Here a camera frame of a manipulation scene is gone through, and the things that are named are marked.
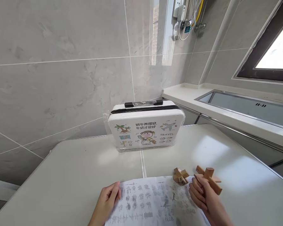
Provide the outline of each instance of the hand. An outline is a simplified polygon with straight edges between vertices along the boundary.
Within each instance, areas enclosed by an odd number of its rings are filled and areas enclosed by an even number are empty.
[[[203,175],[197,175],[189,184],[194,203],[203,210],[211,226],[233,226],[218,195]]]
[[[121,197],[119,181],[102,188],[97,205],[88,226],[102,226],[111,214],[114,205]]]

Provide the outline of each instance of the instruction sheet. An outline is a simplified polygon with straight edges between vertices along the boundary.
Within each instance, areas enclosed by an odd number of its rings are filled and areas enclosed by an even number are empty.
[[[192,201],[189,184],[177,184],[172,176],[129,180],[120,188],[121,199],[105,225],[210,226]]]

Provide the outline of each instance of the gray tile wall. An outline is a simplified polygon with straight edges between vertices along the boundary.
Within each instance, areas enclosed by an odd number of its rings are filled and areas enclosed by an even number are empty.
[[[0,180],[21,185],[60,141],[106,134],[103,111],[184,82],[196,42],[163,0],[0,0]]]
[[[196,85],[206,82],[283,94],[283,84],[232,79],[281,2],[211,1],[203,18],[207,27],[198,34],[185,82]]]
[[[241,0],[216,53],[206,83],[283,94],[283,84],[232,79],[282,0]]]
[[[236,6],[238,4],[237,1],[208,0],[202,20],[202,23],[206,23],[206,27],[203,30],[197,31],[198,36],[189,71],[186,75],[186,83],[199,85],[205,76],[205,72],[212,66],[210,62],[212,62],[215,56],[214,52],[218,49],[221,42],[220,39],[223,38],[222,35],[225,33],[222,33],[221,27],[224,26],[225,21],[229,20],[229,12],[232,11],[233,5]]]

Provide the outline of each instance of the window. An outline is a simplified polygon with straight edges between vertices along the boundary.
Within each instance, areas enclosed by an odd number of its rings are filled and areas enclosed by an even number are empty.
[[[283,3],[237,77],[283,81]]]

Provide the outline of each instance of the white table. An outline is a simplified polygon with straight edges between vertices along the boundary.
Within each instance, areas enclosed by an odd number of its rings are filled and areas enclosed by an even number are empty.
[[[87,225],[102,187],[173,169],[215,168],[238,225],[283,225],[283,179],[212,125],[184,126],[175,146],[118,153],[109,136],[58,144],[0,212],[0,225]]]

